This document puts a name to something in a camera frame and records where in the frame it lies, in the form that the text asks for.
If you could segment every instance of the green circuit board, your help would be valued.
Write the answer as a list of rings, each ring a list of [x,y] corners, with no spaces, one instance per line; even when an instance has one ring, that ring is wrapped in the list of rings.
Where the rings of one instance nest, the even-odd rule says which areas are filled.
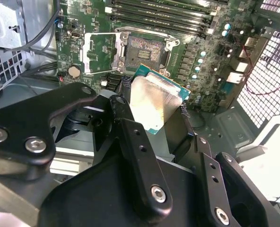
[[[164,48],[166,44],[164,37],[131,31],[125,49],[125,55],[129,58],[125,59],[124,74],[133,75],[135,65],[140,63],[147,62],[146,65],[151,64],[152,67],[166,65],[169,78],[191,91],[189,107],[199,106],[202,111],[213,113],[219,102],[225,100],[237,86],[221,79],[221,72],[240,50],[241,40],[252,35],[250,14],[254,5],[253,0],[222,0],[221,3],[205,0],[61,0],[58,23],[62,23],[63,27],[58,26],[56,30],[61,82],[83,82],[99,91],[107,73],[116,76],[123,73],[114,69],[118,29],[134,27],[155,31],[171,35],[179,40],[179,45],[170,52],[163,51],[164,56],[158,56],[158,48]],[[153,18],[148,11],[151,14],[150,10],[154,7],[162,8],[164,12],[154,12]],[[185,20],[183,17],[186,13],[182,14],[181,10],[190,12],[191,19]],[[190,30],[187,29],[188,25],[192,25]],[[231,48],[231,57],[223,55],[219,47]],[[69,72],[72,66],[78,69],[73,76]]]

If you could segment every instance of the perforated metal grille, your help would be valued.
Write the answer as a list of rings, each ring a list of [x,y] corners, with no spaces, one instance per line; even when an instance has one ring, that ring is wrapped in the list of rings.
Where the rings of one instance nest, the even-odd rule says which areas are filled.
[[[0,90],[21,73],[23,61],[21,52],[0,51]]]
[[[275,32],[264,49],[247,81],[256,94],[264,94],[280,87],[280,33]],[[260,128],[265,120],[280,114],[280,89],[269,95],[253,95],[244,87],[238,102]]]
[[[280,0],[264,0],[261,9],[280,13]]]

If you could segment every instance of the robotic arm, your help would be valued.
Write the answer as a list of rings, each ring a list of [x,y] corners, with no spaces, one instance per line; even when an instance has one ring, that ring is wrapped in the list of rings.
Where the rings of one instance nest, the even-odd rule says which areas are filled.
[[[155,157],[134,121],[129,87],[122,83],[117,93],[106,98],[72,83],[0,109],[0,186],[15,182],[7,184],[13,198],[14,186],[28,191],[49,173],[55,141],[93,132],[93,166],[48,192],[34,217],[38,227],[280,227],[280,215],[238,163],[211,156],[184,106],[164,125],[173,164]]]

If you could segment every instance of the cpu socket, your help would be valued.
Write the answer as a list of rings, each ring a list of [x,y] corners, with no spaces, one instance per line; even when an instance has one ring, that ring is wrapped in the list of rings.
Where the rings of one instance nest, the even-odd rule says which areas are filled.
[[[120,36],[116,36],[117,53],[114,56],[113,69],[126,74],[134,74],[136,69],[144,64],[152,70],[168,74],[166,68],[171,51],[173,47],[180,44],[177,38],[135,27],[121,27],[115,29],[115,32],[120,33]],[[140,37],[141,34],[163,37],[164,40],[147,39]]]

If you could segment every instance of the red wire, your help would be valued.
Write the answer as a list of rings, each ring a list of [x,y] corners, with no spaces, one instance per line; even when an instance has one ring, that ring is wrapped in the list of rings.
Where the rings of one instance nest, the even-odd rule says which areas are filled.
[[[256,95],[256,96],[265,96],[265,95],[269,95],[269,94],[272,94],[272,93],[275,93],[276,91],[278,91],[280,89],[280,86],[277,87],[276,89],[274,89],[273,91],[266,92],[266,93],[255,93],[255,92],[253,92],[252,90],[249,89],[247,81],[248,81],[248,78],[249,78],[250,74],[254,70],[254,66],[253,66],[253,63],[252,63],[252,61],[251,61],[251,59],[250,59],[250,57],[249,57],[249,55],[248,55],[244,45],[242,45],[242,49],[244,50],[244,52],[246,54],[246,57],[248,58],[249,64],[250,64],[250,70],[248,71],[247,75],[245,76],[245,87],[246,87],[246,90],[250,94],[253,94],[253,95]]]

